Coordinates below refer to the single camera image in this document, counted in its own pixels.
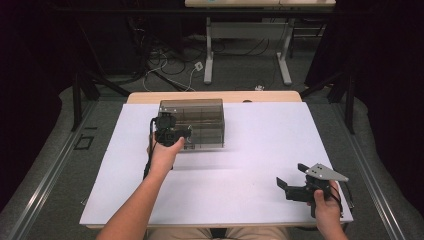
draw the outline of person's right hand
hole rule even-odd
[[[331,188],[331,193],[336,197],[339,196],[337,183],[330,181],[330,185],[333,187]],[[332,197],[325,200],[322,190],[316,190],[314,198],[317,227],[323,237],[327,240],[347,239],[340,225],[340,207],[337,201]]]

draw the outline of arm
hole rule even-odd
[[[183,146],[184,138],[171,147],[156,144],[149,174],[106,223],[97,239],[143,239],[159,189]]]
[[[338,189],[336,182],[330,181],[330,184]],[[337,196],[335,189],[331,189],[333,195]],[[314,192],[316,203],[315,216],[317,227],[326,240],[345,240],[347,239],[340,225],[340,208],[335,199],[324,200],[324,192],[316,190]]]

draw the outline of transparent container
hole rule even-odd
[[[162,100],[159,116],[164,112],[176,117],[175,130],[191,129],[185,150],[224,147],[222,99]]]

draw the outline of wooden table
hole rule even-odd
[[[276,185],[276,177],[292,186],[305,184],[297,163],[331,167],[309,109],[294,91],[131,94],[80,224],[103,227],[142,181],[149,122],[161,100],[207,98],[223,99],[225,147],[177,155],[148,227],[314,226],[310,207],[286,200]],[[353,218],[345,211],[341,220]]]

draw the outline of white desk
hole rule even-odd
[[[332,8],[335,0],[185,0],[186,7],[222,8],[222,7],[278,7],[278,8]],[[278,64],[285,85],[291,85],[291,77],[287,68],[286,57],[290,44],[295,19],[286,23],[225,23],[211,22],[206,18],[206,64],[204,83],[212,83],[213,52],[212,38],[268,38],[283,39],[281,52],[277,52]]]
[[[306,104],[299,102],[300,98],[294,99],[293,92],[286,92],[291,102],[278,102],[285,99],[285,92],[269,92],[268,96],[265,93],[222,94],[231,102],[224,103],[225,148],[177,155],[148,227],[315,224],[310,207],[286,200],[275,178],[303,186],[305,174],[297,170],[297,163],[331,164]],[[129,102],[167,94],[140,95],[143,96],[130,96]],[[170,95],[181,99],[185,94]],[[206,95],[191,93],[188,98]],[[261,96],[274,102],[236,102],[255,101]],[[80,224],[102,227],[141,182],[147,162],[149,122],[157,115],[158,106],[158,100],[124,105]],[[351,222],[342,193],[341,196],[346,209],[342,221]]]

